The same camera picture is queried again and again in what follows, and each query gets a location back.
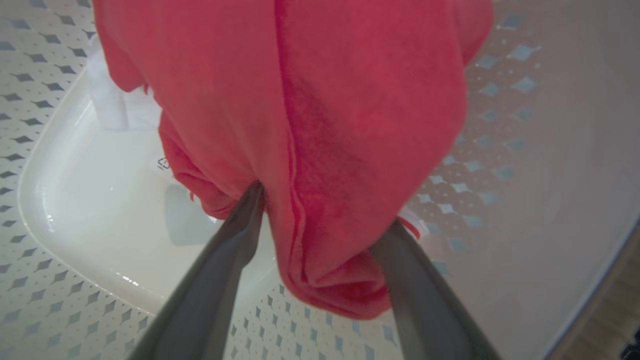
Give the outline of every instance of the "red garment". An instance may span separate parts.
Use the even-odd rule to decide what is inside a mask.
[[[489,0],[95,0],[111,77],[150,85],[176,178],[225,218],[267,191],[280,274],[352,318],[389,308],[368,248],[446,155]]]

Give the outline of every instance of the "white tag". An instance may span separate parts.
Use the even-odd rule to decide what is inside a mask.
[[[164,156],[164,152],[162,150],[156,153],[156,155],[149,163],[149,166],[151,167],[151,170],[160,175],[160,177],[162,177],[164,180],[167,180],[171,184],[182,186],[182,184],[180,184],[178,180],[175,179],[173,171],[169,166],[169,162],[166,160],[166,157]]]

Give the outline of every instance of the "white cloth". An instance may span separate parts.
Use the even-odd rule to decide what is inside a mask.
[[[87,75],[89,96],[95,106],[98,122],[108,130],[157,129],[162,108],[156,103],[153,91],[137,88],[124,92],[113,82],[98,36],[89,45]]]

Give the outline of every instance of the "red cloth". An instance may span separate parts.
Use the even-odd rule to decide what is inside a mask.
[[[176,178],[225,218],[267,193],[280,274],[352,318],[389,308],[368,248],[446,155],[490,0],[95,0],[111,77],[150,85]]]

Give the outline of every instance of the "printed symbol on label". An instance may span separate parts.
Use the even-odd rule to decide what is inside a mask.
[[[169,162],[166,160],[166,158],[158,160],[158,165],[158,168],[169,169]]]

